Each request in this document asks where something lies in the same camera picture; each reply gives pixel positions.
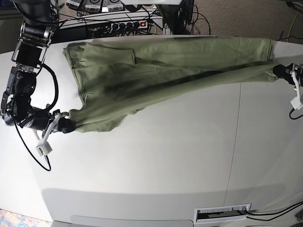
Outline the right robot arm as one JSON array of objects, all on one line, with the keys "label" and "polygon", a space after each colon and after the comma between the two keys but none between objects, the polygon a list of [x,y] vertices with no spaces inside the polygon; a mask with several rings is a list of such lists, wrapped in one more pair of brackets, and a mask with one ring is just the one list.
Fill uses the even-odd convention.
[{"label": "right robot arm", "polygon": [[[2,96],[0,114],[3,121],[20,128],[42,131],[70,133],[74,123],[67,112],[53,111],[59,97],[59,85],[54,71],[45,63],[45,54],[52,36],[64,23],[58,18],[59,6],[55,0],[15,0],[17,10],[24,18],[18,44],[14,50],[12,67],[6,90]],[[42,69],[47,70],[54,82],[54,99],[45,108],[31,105],[37,76]]]}]

